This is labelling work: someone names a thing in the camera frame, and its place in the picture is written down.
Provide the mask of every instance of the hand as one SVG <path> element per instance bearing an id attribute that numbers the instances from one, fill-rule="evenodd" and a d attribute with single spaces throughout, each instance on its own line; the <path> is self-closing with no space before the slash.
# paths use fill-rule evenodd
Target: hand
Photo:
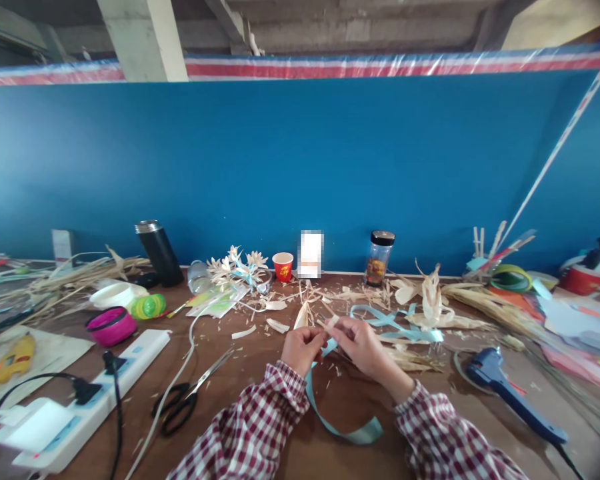
<path id="1" fill-rule="evenodd" d="M 314 361 L 322 361 L 320 349 L 327 346 L 327 334 L 315 327 L 302 327 L 288 332 L 280 360 L 302 378 L 306 377 Z"/>
<path id="2" fill-rule="evenodd" d="M 386 388 L 396 403 L 400 404 L 411 396 L 415 382 L 390 358 L 370 324 L 340 317 L 328 333 L 355 366 Z"/>

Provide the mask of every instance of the red plaid sleeve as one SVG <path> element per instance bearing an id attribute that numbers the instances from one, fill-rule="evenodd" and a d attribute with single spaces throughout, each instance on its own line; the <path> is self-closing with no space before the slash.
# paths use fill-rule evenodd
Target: red plaid sleeve
<path id="1" fill-rule="evenodd" d="M 213 418 L 167 480 L 273 478 L 289 434 L 309 409 L 305 386 L 286 363 L 267 365 L 262 383 Z"/>
<path id="2" fill-rule="evenodd" d="M 430 394 L 416 381 L 413 394 L 395 408 L 398 429 L 407 438 L 407 462 L 418 479 L 524 480 L 527 476 L 504 452 L 456 413 L 446 395 Z"/>

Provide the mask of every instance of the blue glue gun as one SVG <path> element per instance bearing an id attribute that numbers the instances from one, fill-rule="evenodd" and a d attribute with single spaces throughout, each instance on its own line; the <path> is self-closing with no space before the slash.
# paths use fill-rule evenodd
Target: blue glue gun
<path id="1" fill-rule="evenodd" d="M 568 442 L 564 430 L 553 427 L 542 418 L 511 386 L 500 366 L 503 359 L 500 348 L 486 348 L 477 353 L 467 367 L 467 375 L 478 386 L 489 386 L 507 402 L 526 424 L 541 438 L 554 446 Z"/>

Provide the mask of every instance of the power strip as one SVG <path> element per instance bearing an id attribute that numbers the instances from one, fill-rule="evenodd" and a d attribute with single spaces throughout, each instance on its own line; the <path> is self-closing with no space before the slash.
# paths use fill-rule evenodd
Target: power strip
<path id="1" fill-rule="evenodd" d="M 120 396 L 124 397 L 140 375 L 150 366 L 169 342 L 169 330 L 145 330 L 120 355 L 126 362 L 118 372 Z M 13 460 L 13 465 L 31 469 L 35 478 L 50 473 L 60 473 L 73 460 L 87 440 L 115 408 L 113 375 L 100 373 L 92 383 L 102 385 L 100 391 L 85 405 L 75 401 L 67 407 L 73 414 L 69 424 L 42 450 L 32 455 L 22 452 Z"/>

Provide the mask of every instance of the person's left hand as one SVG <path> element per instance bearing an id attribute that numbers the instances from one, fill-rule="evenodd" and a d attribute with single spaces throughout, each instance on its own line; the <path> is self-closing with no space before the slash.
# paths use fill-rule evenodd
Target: person's left hand
<path id="1" fill-rule="evenodd" d="M 322 361 L 320 348 L 327 346 L 328 335 L 322 328 L 302 327 L 288 332 L 280 360 L 305 378 L 314 361 Z"/>

